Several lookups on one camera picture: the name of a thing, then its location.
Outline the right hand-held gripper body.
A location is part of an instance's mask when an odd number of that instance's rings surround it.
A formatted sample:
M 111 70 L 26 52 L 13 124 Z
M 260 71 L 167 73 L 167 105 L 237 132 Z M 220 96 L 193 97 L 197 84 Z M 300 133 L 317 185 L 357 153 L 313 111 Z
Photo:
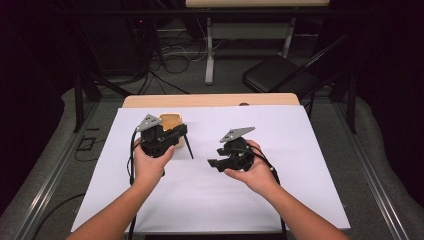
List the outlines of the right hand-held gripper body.
M 229 162 L 229 169 L 248 171 L 253 165 L 253 151 L 243 138 L 243 135 L 253 130 L 254 127 L 230 129 L 220 140 L 222 148 L 230 150 L 230 155 L 223 159 Z

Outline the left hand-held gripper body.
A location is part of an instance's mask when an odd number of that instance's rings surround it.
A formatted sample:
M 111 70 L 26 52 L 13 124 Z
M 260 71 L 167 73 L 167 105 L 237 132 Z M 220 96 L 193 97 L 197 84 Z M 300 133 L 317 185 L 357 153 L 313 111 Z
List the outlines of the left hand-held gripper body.
M 161 123 L 160 118 L 147 114 L 136 128 L 141 136 L 141 148 L 146 155 L 154 158 L 163 156 L 172 145 L 171 131 L 165 130 Z

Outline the beige square cup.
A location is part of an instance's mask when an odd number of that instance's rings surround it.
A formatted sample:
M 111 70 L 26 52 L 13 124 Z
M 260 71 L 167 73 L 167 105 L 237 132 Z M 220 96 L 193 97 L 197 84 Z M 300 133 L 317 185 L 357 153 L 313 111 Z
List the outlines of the beige square cup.
M 182 117 L 179 113 L 162 113 L 159 116 L 161 120 L 161 126 L 163 128 L 163 132 L 160 134 L 158 141 L 160 142 L 161 147 L 166 150 L 169 146 L 171 146 L 171 135 L 167 134 L 167 130 L 174 128 L 177 125 L 183 124 Z M 178 144 L 173 145 L 175 148 L 182 148 L 185 145 Z

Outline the person's left hand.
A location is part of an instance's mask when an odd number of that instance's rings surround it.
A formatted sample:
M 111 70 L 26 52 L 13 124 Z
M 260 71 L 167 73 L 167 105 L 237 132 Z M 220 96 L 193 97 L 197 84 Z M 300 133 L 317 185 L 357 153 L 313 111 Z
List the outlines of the person's left hand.
M 157 158 L 145 154 L 141 148 L 141 139 L 135 141 L 135 180 L 133 187 L 137 190 L 152 191 L 159 183 L 166 164 L 174 155 L 175 147 L 171 145 L 165 153 Z

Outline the person's right hand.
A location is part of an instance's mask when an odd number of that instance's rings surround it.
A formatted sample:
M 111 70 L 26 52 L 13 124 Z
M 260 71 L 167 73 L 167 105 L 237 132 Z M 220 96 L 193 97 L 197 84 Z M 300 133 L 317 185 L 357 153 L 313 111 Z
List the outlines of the person's right hand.
M 252 191 L 269 199 L 279 184 L 276 182 L 269 166 L 264 162 L 263 154 L 261 153 L 260 146 L 253 140 L 248 140 L 247 143 L 253 149 L 254 163 L 247 172 L 226 169 L 224 173 L 238 181 L 246 184 Z

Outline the wooden table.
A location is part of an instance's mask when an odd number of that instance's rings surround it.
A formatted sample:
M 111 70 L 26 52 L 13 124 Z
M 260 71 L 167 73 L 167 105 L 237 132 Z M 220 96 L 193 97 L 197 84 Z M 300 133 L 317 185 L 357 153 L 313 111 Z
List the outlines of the wooden table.
M 242 105 L 299 105 L 293 93 L 132 95 L 123 108 L 221 107 Z

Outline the white table sheet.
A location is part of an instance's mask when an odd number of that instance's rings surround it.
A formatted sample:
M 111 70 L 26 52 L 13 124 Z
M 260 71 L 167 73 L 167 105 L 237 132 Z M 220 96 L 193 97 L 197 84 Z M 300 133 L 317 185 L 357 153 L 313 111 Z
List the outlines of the white table sheet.
M 307 207 L 340 229 L 350 226 L 302 106 L 262 105 L 185 107 L 177 111 L 188 126 L 187 146 L 176 150 L 165 175 L 141 207 L 140 234 L 229 234 L 280 231 L 278 213 L 242 182 L 207 162 L 217 158 L 230 130 L 254 127 L 256 141 L 276 168 L 281 185 Z

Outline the black metal stand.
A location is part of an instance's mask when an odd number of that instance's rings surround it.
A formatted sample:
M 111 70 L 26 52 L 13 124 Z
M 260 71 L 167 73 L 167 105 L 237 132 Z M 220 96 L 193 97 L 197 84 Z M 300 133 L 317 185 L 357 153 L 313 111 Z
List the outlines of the black metal stand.
M 355 105 L 356 105 L 356 75 L 351 71 L 336 73 L 334 76 L 315 84 L 302 97 L 310 97 L 310 105 L 313 105 L 315 95 L 325 86 L 332 86 L 328 98 L 332 103 L 346 102 L 346 121 L 353 134 L 355 128 Z
M 83 95 L 86 95 L 90 101 L 98 102 L 102 98 L 102 94 L 97 87 L 97 83 L 100 85 L 106 86 L 108 89 L 118 93 L 123 97 L 128 97 L 131 93 L 118 85 L 106 80 L 103 77 L 100 77 L 91 72 L 78 71 L 74 75 L 74 98 L 75 98 L 75 114 L 76 114 L 76 123 L 74 127 L 74 132 L 78 132 L 84 122 L 84 103 Z

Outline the black folding chair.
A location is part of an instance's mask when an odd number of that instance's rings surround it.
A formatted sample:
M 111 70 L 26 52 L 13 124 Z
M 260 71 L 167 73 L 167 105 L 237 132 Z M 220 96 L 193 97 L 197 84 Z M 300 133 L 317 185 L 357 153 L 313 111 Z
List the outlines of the black folding chair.
M 244 72 L 242 83 L 256 93 L 293 93 L 301 100 L 341 75 L 338 72 L 327 79 L 319 78 L 310 69 L 348 39 L 347 34 L 343 35 L 302 65 L 296 65 L 283 56 L 269 57 Z

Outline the dark computer case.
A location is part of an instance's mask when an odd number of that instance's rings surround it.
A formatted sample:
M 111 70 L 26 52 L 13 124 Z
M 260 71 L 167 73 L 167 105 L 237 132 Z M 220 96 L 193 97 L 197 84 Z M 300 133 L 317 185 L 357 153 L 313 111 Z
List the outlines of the dark computer case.
M 145 71 L 144 30 L 134 19 L 84 18 L 80 23 L 104 76 L 134 76 Z

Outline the black horizontal bar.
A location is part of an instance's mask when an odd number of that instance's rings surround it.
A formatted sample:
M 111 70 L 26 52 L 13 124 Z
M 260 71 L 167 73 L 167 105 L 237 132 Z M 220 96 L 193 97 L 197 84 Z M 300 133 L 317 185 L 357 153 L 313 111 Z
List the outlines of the black horizontal bar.
M 58 14 L 69 16 L 142 16 L 142 17 L 189 17 L 189 16 L 224 16 L 224 15 L 253 15 L 257 16 L 329 16 L 329 17 L 366 17 L 373 14 L 373 10 L 322 10 L 322 9 L 188 9 L 188 10 L 140 10 L 140 11 L 105 11 L 105 12 L 84 12 L 84 11 L 64 11 L 56 10 Z

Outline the aluminium floor rail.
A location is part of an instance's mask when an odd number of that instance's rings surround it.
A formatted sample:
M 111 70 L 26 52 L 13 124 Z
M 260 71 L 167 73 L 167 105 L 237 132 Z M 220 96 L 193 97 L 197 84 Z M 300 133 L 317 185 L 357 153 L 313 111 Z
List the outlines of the aluminium floor rail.
M 67 110 L 12 210 L 16 230 L 9 240 L 63 240 L 69 235 L 105 141 L 104 127 L 94 122 L 97 103 L 88 103 L 86 120 L 73 131 Z
M 334 103 L 333 108 L 339 121 L 341 122 L 348 141 L 353 148 L 353 151 L 359 162 L 361 172 L 368 184 L 368 187 L 392 235 L 393 240 L 410 240 L 398 214 L 395 211 L 392 201 L 389 199 L 370 159 L 366 154 L 366 151 L 359 137 L 351 131 L 351 128 L 347 124 L 347 113 L 344 111 L 343 105 L 341 103 Z

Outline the white desk frame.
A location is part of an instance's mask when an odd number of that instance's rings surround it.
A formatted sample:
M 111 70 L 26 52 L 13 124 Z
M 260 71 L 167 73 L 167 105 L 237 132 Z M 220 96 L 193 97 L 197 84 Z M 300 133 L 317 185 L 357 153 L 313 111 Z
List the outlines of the white desk frame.
M 237 10 L 253 8 L 288 8 L 296 10 L 301 7 L 327 7 L 330 0 L 186 0 L 188 8 L 206 10 L 223 10 L 235 8 Z M 294 32 L 296 19 L 288 18 L 277 23 L 260 23 L 259 21 L 243 21 L 240 23 L 224 21 L 215 22 L 211 17 L 206 20 L 205 40 L 207 44 L 207 66 L 205 84 L 213 84 L 214 75 L 214 39 L 283 39 L 281 55 L 286 56 L 289 51 L 291 38 Z

